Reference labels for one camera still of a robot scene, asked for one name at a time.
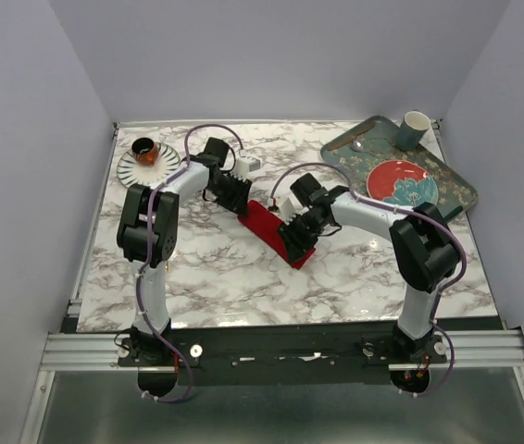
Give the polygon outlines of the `red cloth napkin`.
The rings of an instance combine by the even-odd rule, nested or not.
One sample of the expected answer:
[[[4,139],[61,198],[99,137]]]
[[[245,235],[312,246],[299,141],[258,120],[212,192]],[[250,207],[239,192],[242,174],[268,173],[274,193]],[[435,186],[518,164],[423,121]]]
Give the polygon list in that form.
[[[250,200],[247,204],[247,215],[238,216],[238,220],[260,240],[266,243],[267,246],[291,268],[302,268],[316,251],[315,248],[311,248],[300,259],[289,259],[285,243],[278,232],[282,223],[281,219],[257,201]]]

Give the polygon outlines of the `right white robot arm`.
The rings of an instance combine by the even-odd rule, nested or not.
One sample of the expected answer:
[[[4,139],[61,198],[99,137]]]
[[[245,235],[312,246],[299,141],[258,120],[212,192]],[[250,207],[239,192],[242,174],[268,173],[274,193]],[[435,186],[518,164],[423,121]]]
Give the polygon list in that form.
[[[464,248],[434,204],[397,206],[363,197],[349,184],[330,190],[311,174],[291,185],[302,205],[297,212],[288,198],[272,197],[271,211],[280,214],[278,234],[287,260],[295,263],[315,247],[326,227],[359,228],[389,241],[405,297],[393,328],[392,351],[400,361],[415,361],[435,330],[442,293],[455,285],[467,268]]]

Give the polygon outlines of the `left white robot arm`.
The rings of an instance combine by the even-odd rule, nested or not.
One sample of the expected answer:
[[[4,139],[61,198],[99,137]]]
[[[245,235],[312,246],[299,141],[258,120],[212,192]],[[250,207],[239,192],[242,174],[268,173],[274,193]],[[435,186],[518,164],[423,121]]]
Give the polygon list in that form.
[[[131,340],[151,365],[181,353],[165,338],[171,321],[166,302],[167,265],[178,242],[180,206],[195,195],[211,195],[213,203],[237,215],[248,213],[257,161],[234,156],[223,167],[230,146],[210,138],[202,153],[187,154],[179,167],[154,187],[134,184],[127,190],[117,233],[117,245],[129,261],[135,287],[135,317]]]

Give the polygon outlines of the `brown black teacup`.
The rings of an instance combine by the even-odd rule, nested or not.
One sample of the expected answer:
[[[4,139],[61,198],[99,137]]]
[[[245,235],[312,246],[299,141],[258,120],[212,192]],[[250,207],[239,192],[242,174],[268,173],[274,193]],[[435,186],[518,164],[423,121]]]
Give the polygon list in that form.
[[[132,143],[131,154],[139,165],[153,166],[159,155],[159,145],[148,137],[142,137]]]

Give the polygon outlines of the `silver spoon on tray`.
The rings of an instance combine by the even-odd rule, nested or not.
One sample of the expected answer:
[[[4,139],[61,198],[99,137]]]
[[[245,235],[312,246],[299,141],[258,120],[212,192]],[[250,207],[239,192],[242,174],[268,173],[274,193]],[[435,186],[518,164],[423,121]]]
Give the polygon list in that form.
[[[363,147],[361,141],[359,141],[359,140],[352,140],[349,143],[347,143],[345,145],[345,147],[350,149],[353,152],[356,152],[356,153],[363,153],[364,152],[364,147]]]

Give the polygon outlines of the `striped white saucer plate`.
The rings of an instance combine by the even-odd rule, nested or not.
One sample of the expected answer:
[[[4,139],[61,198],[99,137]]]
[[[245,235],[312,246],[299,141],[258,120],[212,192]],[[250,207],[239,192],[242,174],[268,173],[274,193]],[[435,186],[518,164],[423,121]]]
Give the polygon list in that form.
[[[117,177],[120,183],[129,188],[134,184],[154,188],[165,178],[174,173],[181,162],[179,153],[171,146],[159,142],[159,154],[151,166],[141,165],[127,150],[119,159]]]

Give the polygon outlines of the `red blue patterned plate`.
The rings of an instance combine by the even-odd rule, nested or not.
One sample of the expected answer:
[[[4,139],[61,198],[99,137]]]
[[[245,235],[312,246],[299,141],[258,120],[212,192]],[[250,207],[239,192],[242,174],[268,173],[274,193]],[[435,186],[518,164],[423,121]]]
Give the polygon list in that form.
[[[439,200],[433,176],[421,166],[402,160],[375,166],[368,173],[366,188],[370,198],[387,204],[416,207]]]

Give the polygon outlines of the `green floral tray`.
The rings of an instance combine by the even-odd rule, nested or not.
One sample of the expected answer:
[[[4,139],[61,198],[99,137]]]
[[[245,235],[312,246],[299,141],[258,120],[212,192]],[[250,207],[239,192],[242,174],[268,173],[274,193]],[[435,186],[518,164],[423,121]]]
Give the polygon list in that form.
[[[356,138],[364,147],[363,153],[353,152],[345,146],[334,151],[327,150],[332,143],[339,142],[372,121],[376,122],[376,126]],[[398,130],[397,123],[389,118],[373,116],[324,145],[320,149],[320,156],[324,162],[346,170],[358,192],[367,196],[368,173],[382,162],[402,160],[424,168],[437,184],[439,200],[435,205],[446,220],[455,218],[478,201],[476,189],[443,161],[433,129],[424,134],[415,150],[408,152],[403,152],[394,145]]]

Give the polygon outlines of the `dark green white cup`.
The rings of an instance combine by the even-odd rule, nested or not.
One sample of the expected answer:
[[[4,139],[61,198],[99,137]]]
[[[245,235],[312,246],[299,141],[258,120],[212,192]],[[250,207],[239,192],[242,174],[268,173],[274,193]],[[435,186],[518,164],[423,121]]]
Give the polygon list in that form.
[[[395,135],[395,145],[402,151],[413,151],[429,128],[430,118],[427,115],[417,110],[409,111],[405,113]]]

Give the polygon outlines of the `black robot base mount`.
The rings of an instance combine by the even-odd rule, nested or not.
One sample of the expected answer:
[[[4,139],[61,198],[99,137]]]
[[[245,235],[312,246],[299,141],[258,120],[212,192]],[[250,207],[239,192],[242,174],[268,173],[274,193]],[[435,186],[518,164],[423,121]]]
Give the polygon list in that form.
[[[114,339],[118,364],[138,371],[155,401],[199,388],[360,383],[428,393],[430,370],[452,369],[443,333],[407,338],[394,321],[264,327],[167,327],[159,336],[128,328]]]

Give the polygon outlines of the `aluminium rail frame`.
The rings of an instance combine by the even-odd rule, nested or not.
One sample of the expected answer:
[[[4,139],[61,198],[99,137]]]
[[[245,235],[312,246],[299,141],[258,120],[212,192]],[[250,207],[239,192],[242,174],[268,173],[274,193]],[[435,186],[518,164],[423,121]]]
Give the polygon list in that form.
[[[452,369],[428,393],[360,383],[199,388],[155,401],[114,333],[74,320],[45,343],[24,443],[524,443],[524,337],[496,316],[444,318]]]

